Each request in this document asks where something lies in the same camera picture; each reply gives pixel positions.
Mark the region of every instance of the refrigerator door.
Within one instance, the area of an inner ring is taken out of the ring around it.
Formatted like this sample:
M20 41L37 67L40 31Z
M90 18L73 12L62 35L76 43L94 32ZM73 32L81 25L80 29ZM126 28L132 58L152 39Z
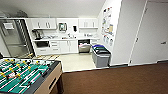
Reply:
M12 57L21 57L28 54L27 45L9 45L8 50Z
M19 20L0 20L1 35L7 46L11 44L26 45L18 21Z

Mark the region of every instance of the dishwasher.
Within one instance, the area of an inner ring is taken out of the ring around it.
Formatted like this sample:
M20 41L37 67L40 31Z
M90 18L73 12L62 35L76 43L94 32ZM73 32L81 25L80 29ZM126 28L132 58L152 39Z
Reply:
M90 52L90 39L78 40L79 53L89 53Z

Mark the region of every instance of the foosball table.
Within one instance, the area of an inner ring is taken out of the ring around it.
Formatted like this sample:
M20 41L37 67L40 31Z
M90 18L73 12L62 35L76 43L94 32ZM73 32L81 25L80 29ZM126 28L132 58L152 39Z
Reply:
M49 94L55 84L63 93L61 61L0 59L0 94Z

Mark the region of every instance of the microwave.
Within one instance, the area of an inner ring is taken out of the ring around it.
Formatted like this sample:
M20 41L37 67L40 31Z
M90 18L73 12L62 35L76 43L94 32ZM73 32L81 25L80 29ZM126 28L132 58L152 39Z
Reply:
M50 47L49 41L36 41L35 44L36 44L37 48Z

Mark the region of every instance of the white door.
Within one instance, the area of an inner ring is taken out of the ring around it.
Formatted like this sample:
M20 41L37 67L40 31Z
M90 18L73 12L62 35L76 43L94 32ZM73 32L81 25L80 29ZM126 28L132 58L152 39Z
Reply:
M48 29L48 21L47 18L39 18L40 19L40 29Z
M98 28L98 19L92 19L93 21L93 27Z
M168 35L168 3L148 2L137 35L130 66L157 63Z
M93 21L92 19L86 19L85 20L85 26L88 28L93 28Z
M78 41L77 40L69 41L69 51L70 53L78 53Z
M69 53L69 43L68 41L60 41L61 54Z
M85 27L85 19L79 19L79 28Z
M48 21L47 24L49 29L56 29L55 18L48 18L47 21Z
M40 20L38 18L31 18L33 29L40 29Z

